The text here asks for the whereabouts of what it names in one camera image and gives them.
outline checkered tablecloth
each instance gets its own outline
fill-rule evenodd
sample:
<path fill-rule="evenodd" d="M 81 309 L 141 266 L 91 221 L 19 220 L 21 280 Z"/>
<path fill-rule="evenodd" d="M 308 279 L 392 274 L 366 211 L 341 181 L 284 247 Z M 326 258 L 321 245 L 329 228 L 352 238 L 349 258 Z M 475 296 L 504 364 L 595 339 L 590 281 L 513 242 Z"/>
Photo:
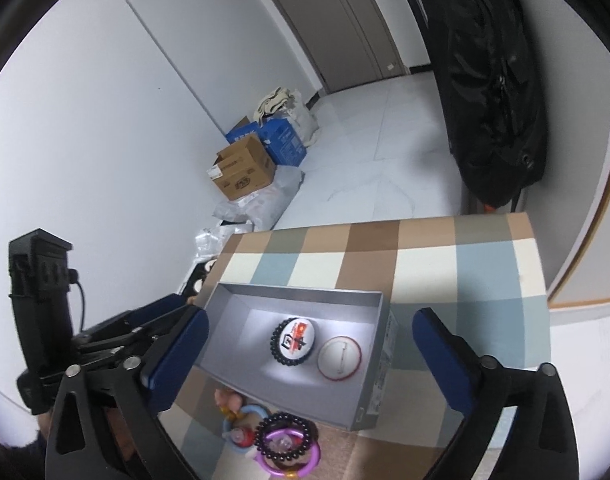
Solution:
<path fill-rule="evenodd" d="M 538 249 L 525 214 L 409 219 L 235 235 L 199 295 L 219 281 L 382 290 L 399 321 L 381 415 L 373 430 L 319 425 L 322 460 L 312 480 L 421 479 L 461 415 L 447 407 L 411 336 L 431 306 L 478 354 L 506 367 L 550 358 L 550 323 Z M 267 480 L 221 439 L 217 383 L 194 368 L 163 425 L 203 480 Z M 502 445 L 507 412 L 492 447 Z"/>

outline box label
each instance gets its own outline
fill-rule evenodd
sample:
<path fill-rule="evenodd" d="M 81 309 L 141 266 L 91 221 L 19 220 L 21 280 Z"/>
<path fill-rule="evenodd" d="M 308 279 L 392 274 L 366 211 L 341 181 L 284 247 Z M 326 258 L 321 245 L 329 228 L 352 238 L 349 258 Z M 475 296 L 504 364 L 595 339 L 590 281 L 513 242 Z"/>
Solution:
<path fill-rule="evenodd" d="M 374 388 L 371 391 L 370 404 L 367 407 L 367 415 L 378 415 L 381 411 L 381 402 L 385 393 L 385 382 L 387 379 L 387 371 L 391 365 L 394 356 L 394 345 L 396 343 L 396 333 L 399 329 L 399 324 L 394 315 L 390 312 L 387 318 L 387 327 L 385 328 L 385 339 L 383 341 L 383 351 L 381 351 L 381 361 L 379 369 L 376 373 L 376 381 Z"/>
<path fill-rule="evenodd" d="M 209 170 L 207 170 L 207 174 L 210 176 L 210 178 L 212 180 L 216 180 L 217 178 L 220 178 L 221 176 L 223 176 L 223 172 L 221 171 L 221 168 L 219 168 L 217 164 L 214 164 L 214 166 L 212 166 Z"/>

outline gray box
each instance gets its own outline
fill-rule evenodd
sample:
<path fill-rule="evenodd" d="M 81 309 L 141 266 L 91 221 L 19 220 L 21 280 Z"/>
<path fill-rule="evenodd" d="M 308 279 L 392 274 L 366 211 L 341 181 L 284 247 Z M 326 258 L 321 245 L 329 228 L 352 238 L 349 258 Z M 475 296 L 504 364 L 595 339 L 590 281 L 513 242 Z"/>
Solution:
<path fill-rule="evenodd" d="M 378 419 L 398 325 L 382 292 L 219 283 L 206 305 L 210 336 L 196 364 L 216 380 L 285 412 L 343 430 Z M 310 357 L 295 367 L 272 357 L 270 338 L 289 317 L 316 328 Z M 357 372 L 330 381 L 317 367 L 323 343 L 349 336 L 361 346 Z"/>

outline silver screw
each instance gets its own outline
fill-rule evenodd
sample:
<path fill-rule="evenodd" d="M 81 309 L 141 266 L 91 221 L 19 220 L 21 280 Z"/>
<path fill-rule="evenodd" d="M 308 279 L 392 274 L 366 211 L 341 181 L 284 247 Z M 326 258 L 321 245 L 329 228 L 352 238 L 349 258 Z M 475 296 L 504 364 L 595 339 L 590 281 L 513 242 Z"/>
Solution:
<path fill-rule="evenodd" d="M 69 367 L 67 367 L 67 370 L 65 370 L 65 375 L 67 377 L 75 377 L 78 375 L 80 371 L 80 365 L 71 365 Z"/>
<path fill-rule="evenodd" d="M 133 355 L 127 357 L 125 361 L 122 362 L 122 367 L 126 370 L 133 370 L 134 368 L 138 368 L 140 366 L 140 357 L 137 355 Z"/>
<path fill-rule="evenodd" d="M 498 361 L 491 355 L 483 355 L 483 357 L 480 358 L 480 365 L 488 370 L 493 370 L 498 366 Z"/>
<path fill-rule="evenodd" d="M 549 363 L 543 363 L 541 365 L 541 372 L 543 372 L 549 377 L 554 377 L 556 375 L 556 368 L 554 367 L 554 365 L 551 365 Z"/>

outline gray door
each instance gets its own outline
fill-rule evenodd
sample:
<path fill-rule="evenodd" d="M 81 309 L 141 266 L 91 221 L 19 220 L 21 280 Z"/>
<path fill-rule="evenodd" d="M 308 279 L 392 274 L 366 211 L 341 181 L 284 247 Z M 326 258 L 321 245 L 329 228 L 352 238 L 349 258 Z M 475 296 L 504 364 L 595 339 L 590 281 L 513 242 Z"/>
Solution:
<path fill-rule="evenodd" d="M 404 73 L 374 0 L 274 0 L 328 92 Z"/>

